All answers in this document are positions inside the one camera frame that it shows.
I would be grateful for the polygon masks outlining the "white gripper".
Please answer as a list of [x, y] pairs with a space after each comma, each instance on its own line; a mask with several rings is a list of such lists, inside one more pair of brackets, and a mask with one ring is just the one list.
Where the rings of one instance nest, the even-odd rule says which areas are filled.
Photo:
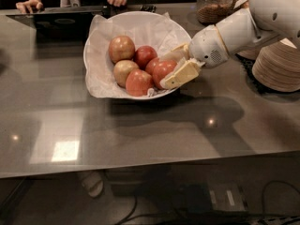
[[209, 25], [199, 31], [189, 45], [183, 43], [173, 48], [162, 55], [161, 60], [174, 60], [175, 62], [181, 60], [175, 69], [159, 82], [163, 89], [170, 90], [197, 78], [203, 66], [215, 68], [227, 62], [229, 54], [217, 27]]

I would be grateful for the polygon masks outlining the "person's right hand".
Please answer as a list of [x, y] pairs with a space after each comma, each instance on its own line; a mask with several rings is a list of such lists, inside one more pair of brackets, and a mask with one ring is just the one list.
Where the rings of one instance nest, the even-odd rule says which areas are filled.
[[43, 9], [43, 4], [38, 0], [28, 0], [25, 2], [18, 2], [16, 4], [16, 9], [18, 9], [21, 14], [35, 13]]

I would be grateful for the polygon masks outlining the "person's left hand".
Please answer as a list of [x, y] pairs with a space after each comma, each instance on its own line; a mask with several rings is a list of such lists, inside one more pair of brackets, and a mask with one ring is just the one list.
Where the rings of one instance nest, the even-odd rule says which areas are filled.
[[115, 7], [122, 7], [127, 4], [127, 0], [107, 0], [107, 2]]

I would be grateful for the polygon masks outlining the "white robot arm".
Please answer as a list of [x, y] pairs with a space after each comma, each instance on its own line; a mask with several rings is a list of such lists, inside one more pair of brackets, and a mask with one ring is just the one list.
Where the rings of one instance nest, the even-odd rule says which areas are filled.
[[189, 43], [164, 58], [177, 62], [174, 71], [160, 81], [174, 89], [198, 77], [202, 67], [214, 68], [232, 54], [261, 48], [288, 39], [300, 48], [300, 0], [248, 0], [248, 7], [199, 31]]

